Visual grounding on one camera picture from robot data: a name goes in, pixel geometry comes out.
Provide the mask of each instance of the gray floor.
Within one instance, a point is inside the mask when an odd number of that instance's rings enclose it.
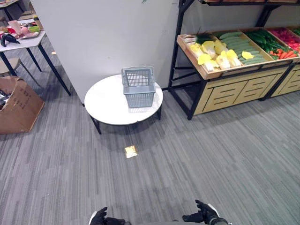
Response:
[[[68,97],[33,52],[42,73],[26,50],[7,53],[46,87],[18,69],[46,104],[30,133],[0,135],[0,224],[86,225],[104,206],[134,225],[181,220],[196,212],[194,199],[236,225],[300,224],[300,92],[192,121],[164,92],[161,121],[102,125],[99,136],[75,91]],[[139,155],[126,159],[130,145]]]

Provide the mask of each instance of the white wall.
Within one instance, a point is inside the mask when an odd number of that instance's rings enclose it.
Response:
[[[123,67],[154,66],[157,82],[167,86],[179,0],[31,2],[82,102],[95,82]],[[253,27],[261,11],[260,6],[209,7],[195,1],[182,33],[197,32],[200,26],[201,31]],[[299,7],[280,7],[269,24],[299,23]],[[188,63],[182,55],[179,61]]]

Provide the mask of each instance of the white round table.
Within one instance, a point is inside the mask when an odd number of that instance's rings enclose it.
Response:
[[[156,112],[160,119],[163,92],[157,83],[155,88],[152,107],[130,109],[123,94],[121,75],[110,76],[88,90],[84,106],[101,134],[99,121],[110,125],[129,125],[143,121]]]

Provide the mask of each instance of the black table leg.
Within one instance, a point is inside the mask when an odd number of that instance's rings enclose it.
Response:
[[[98,133],[101,134],[99,121],[96,120],[95,118],[93,118],[92,116],[90,116],[90,118],[92,119],[92,121],[93,121],[93,123],[94,123],[94,125],[95,125],[95,127],[96,127],[96,129],[98,131]]]
[[[7,8],[4,8],[3,10],[4,10],[5,14],[7,15],[8,19],[9,19],[10,21],[11,21],[11,20],[14,20],[14,19],[12,18],[12,16],[9,14]]]
[[[38,62],[37,62],[36,58],[34,58],[34,55],[32,54],[32,52],[31,52],[30,48],[26,48],[26,49],[27,49],[27,51],[28,51],[28,53],[29,53],[30,57],[32,58],[33,62],[36,64],[36,66],[37,66],[38,70],[39,70],[40,72],[42,72],[42,70],[41,70],[41,68],[39,67],[39,65],[38,65]]]
[[[14,69],[11,67],[8,59],[6,58],[4,52],[0,52],[0,57],[2,58],[3,62],[5,63],[5,65],[7,66],[8,70],[10,71],[12,76],[17,76],[17,74],[15,73]]]
[[[24,12],[24,10],[21,8],[20,4],[17,2],[17,5],[19,7],[19,9],[22,11],[22,13]]]
[[[162,107],[162,105],[160,106],[160,108],[157,111],[158,120],[160,120],[160,117],[161,117],[161,107]]]
[[[62,85],[62,87],[65,89],[65,91],[68,93],[68,95],[71,95],[70,91],[68,90],[66,84],[64,83],[64,81],[62,80],[60,74],[57,72],[55,66],[53,65],[53,63],[51,62],[51,60],[49,59],[47,53],[45,52],[44,48],[42,47],[42,44],[38,45],[39,50],[41,51],[42,55],[44,56],[45,60],[47,61],[47,63],[49,64],[49,66],[51,67],[52,71],[54,72],[56,78],[59,80],[60,84]]]

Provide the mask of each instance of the gray plastic basket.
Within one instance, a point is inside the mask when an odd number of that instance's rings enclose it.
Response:
[[[152,106],[155,93],[153,67],[123,68],[122,83],[129,108]]]

